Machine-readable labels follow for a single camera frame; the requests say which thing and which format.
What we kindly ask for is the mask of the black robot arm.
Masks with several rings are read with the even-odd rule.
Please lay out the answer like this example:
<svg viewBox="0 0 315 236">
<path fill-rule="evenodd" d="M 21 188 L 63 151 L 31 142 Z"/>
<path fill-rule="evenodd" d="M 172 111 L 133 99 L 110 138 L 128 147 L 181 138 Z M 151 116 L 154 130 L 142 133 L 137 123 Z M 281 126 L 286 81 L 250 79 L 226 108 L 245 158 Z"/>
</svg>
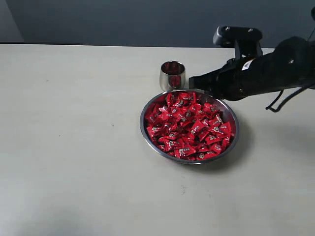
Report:
<svg viewBox="0 0 315 236">
<path fill-rule="evenodd" d="M 262 32 L 256 28 L 218 27 L 213 42 L 233 48 L 234 58 L 212 72 L 189 78 L 189 88 L 209 92 L 217 99 L 243 98 L 290 88 L 314 89 L 315 43 L 293 36 L 263 54 Z"/>
</svg>

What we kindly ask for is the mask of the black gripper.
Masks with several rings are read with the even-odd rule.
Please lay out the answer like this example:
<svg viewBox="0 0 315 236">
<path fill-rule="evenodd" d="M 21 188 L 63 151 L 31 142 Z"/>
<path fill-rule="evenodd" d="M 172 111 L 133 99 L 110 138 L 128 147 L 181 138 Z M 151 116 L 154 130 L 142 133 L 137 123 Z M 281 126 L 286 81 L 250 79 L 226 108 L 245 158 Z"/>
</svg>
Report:
<svg viewBox="0 0 315 236">
<path fill-rule="evenodd" d="M 225 65 L 199 76 L 189 78 L 190 89 L 220 99 L 237 101 L 248 96 L 278 91 L 273 84 L 270 71 L 272 54 L 265 54 L 255 59 L 243 58 L 233 64 Z"/>
</svg>

